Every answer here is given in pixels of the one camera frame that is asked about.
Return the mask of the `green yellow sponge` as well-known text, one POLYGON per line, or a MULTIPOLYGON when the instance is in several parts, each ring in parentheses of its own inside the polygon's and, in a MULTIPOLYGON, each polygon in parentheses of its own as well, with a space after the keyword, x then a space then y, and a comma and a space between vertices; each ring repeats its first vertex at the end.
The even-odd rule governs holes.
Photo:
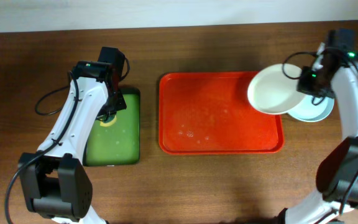
POLYGON ((110 127, 117 121, 116 115, 109 116, 106 120, 100 121, 100 126, 110 127))

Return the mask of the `light blue plate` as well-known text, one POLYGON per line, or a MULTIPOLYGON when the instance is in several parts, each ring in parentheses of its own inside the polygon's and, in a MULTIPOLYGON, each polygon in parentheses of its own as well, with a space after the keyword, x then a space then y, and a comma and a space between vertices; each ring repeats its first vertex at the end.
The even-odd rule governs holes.
POLYGON ((300 104, 296 105, 291 109, 288 114, 299 121, 304 122, 318 122, 327 118, 333 108, 334 108, 334 99, 325 98, 316 98, 315 103, 321 103, 319 105, 312 104, 313 97, 311 95, 306 95, 306 97, 301 101, 300 104))

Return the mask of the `cream white plate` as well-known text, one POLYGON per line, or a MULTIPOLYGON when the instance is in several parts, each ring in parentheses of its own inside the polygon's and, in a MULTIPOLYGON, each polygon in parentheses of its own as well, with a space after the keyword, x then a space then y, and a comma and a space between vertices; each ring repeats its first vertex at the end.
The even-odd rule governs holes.
POLYGON ((247 99, 257 111, 265 114, 285 114, 298 106, 306 97, 296 90, 298 81, 286 77, 283 64, 261 70, 251 80, 247 99))

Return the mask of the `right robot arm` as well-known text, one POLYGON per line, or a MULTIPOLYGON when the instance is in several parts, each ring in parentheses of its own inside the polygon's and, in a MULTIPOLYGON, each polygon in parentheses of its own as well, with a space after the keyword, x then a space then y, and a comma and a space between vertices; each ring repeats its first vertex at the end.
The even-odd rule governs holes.
POLYGON ((358 210, 358 54, 328 48, 317 55, 316 73, 305 75, 313 93, 328 81, 341 118, 342 142, 320 163, 316 189, 294 207, 284 208, 276 223, 337 223, 358 210))

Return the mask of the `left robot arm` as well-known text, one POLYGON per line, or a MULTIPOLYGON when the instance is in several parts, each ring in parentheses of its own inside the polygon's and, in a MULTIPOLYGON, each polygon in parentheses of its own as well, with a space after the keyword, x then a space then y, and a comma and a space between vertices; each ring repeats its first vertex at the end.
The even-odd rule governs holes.
POLYGON ((35 153, 21 155, 14 176, 28 211, 57 223, 105 222, 91 206, 83 158, 94 122, 108 127, 126 108, 118 87, 123 66, 82 60, 69 71, 70 91, 56 123, 35 153))

